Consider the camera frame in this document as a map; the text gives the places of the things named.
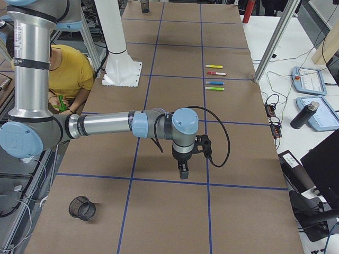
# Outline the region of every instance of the black hair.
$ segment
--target black hair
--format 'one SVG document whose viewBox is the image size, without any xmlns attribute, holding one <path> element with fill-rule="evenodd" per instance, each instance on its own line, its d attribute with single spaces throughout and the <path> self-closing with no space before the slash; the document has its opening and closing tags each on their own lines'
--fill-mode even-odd
<svg viewBox="0 0 339 254">
<path fill-rule="evenodd" d="M 6 48 L 8 54 L 13 58 L 14 57 L 14 35 L 8 35 L 6 39 Z"/>
</svg>

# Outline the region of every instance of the white pillar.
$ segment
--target white pillar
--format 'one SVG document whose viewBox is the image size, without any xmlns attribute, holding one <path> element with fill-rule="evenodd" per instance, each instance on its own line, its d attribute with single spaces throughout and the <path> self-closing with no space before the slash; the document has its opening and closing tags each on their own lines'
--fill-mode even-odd
<svg viewBox="0 0 339 254">
<path fill-rule="evenodd" d="M 95 0 L 95 6 L 109 50 L 102 84 L 138 86 L 142 63 L 134 62 L 127 53 L 118 1 Z"/>
</svg>

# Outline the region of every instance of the blue joint cap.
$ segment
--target blue joint cap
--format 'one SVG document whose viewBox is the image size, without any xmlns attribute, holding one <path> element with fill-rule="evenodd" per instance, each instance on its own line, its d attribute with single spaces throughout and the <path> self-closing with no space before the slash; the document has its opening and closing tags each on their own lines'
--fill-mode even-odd
<svg viewBox="0 0 339 254">
<path fill-rule="evenodd" d="M 198 123 L 199 118 L 196 112 L 187 107 L 176 110 L 172 116 L 173 126 L 183 134 L 196 134 Z"/>
<path fill-rule="evenodd" d="M 8 122 L 0 128 L 0 146 L 11 156 L 28 158 L 42 153 L 39 135 L 23 123 Z"/>
<path fill-rule="evenodd" d="M 55 30 L 77 32 L 77 31 L 80 31 L 82 27 L 83 25 L 81 21 L 70 22 L 70 23 L 58 23 Z"/>
<path fill-rule="evenodd" d="M 14 6 L 25 6 L 36 2 L 37 0 L 5 0 L 6 3 Z"/>
<path fill-rule="evenodd" d="M 133 135 L 139 138 L 147 138 L 148 120 L 146 113 L 136 114 L 132 122 Z"/>
</svg>

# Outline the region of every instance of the green marker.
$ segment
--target green marker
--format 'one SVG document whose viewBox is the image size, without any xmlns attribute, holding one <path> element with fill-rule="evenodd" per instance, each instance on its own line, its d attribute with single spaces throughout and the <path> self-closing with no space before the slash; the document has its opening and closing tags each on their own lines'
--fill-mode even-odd
<svg viewBox="0 0 339 254">
<path fill-rule="evenodd" d="M 205 87 L 205 90 L 223 91 L 225 89 L 223 87 L 210 87 L 210 86 L 207 86 L 207 87 Z"/>
<path fill-rule="evenodd" d="M 59 95 L 59 102 L 60 102 L 60 105 L 61 106 L 57 106 L 57 105 L 54 105 L 53 107 L 56 107 L 59 109 L 59 112 L 63 112 L 63 111 L 66 111 L 68 110 L 68 107 L 66 106 L 66 104 L 63 102 L 63 99 L 64 99 L 64 96 L 62 94 Z"/>
</svg>

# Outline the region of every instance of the blue marker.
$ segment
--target blue marker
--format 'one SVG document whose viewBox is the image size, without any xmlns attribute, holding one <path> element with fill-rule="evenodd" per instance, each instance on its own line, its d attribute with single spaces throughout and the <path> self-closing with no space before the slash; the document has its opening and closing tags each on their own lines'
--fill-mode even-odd
<svg viewBox="0 0 339 254">
<path fill-rule="evenodd" d="M 224 82 L 219 82 L 219 81 L 206 81 L 206 85 L 224 85 Z"/>
</svg>

